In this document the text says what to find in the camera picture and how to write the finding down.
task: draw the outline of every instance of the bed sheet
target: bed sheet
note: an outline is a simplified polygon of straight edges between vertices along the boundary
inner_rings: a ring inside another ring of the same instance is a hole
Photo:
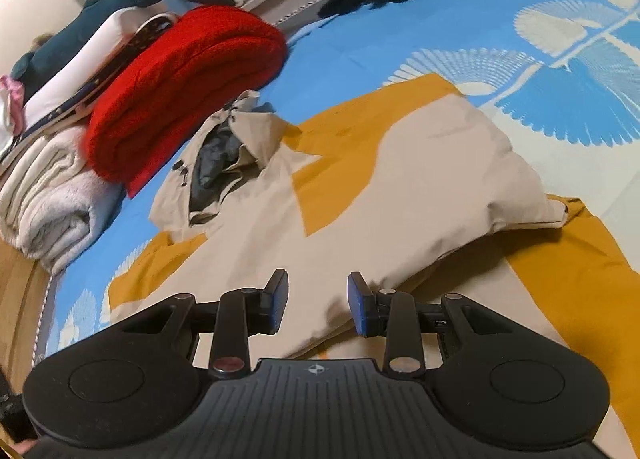
[[[440,73],[510,136],[546,191],[582,198],[638,270],[638,1],[413,0],[363,8],[297,38],[262,100],[299,123],[382,85]],[[109,323],[108,284],[157,233],[147,216],[171,164],[124,201],[60,279],[41,356]]]

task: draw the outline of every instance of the logo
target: logo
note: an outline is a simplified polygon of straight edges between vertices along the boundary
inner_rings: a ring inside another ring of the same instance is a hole
[[[305,371],[309,371],[314,376],[321,375],[326,370],[327,370],[326,367],[323,367],[322,365],[319,365],[318,363],[314,363],[311,367],[309,367],[308,369],[305,369]]]

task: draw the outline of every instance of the silver bolt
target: silver bolt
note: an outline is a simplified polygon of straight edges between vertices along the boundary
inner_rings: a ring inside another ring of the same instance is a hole
[[[410,374],[415,373],[420,368],[420,362],[409,356],[401,356],[391,360],[389,367],[396,373]]]
[[[244,361],[235,356],[225,356],[213,362],[213,368],[219,373],[237,373],[244,367]]]

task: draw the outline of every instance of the folded red blanket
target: folded red blanket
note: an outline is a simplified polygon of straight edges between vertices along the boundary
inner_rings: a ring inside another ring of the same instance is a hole
[[[207,116],[273,78],[286,54],[279,30],[250,13],[186,13],[97,100],[82,143],[89,165],[133,197]]]

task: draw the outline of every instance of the folded towel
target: folded towel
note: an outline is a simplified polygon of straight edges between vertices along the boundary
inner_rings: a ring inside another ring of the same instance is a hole
[[[287,54],[282,34],[228,6],[203,6],[139,55],[97,100],[89,165],[135,195],[215,110],[260,88]]]
[[[57,275],[100,236],[122,187],[85,168],[39,192],[25,209],[17,243],[30,259]]]
[[[82,170],[79,152],[86,126],[73,126],[34,141],[15,165],[0,190],[0,235],[17,246],[18,229],[25,210],[41,191],[68,181]]]

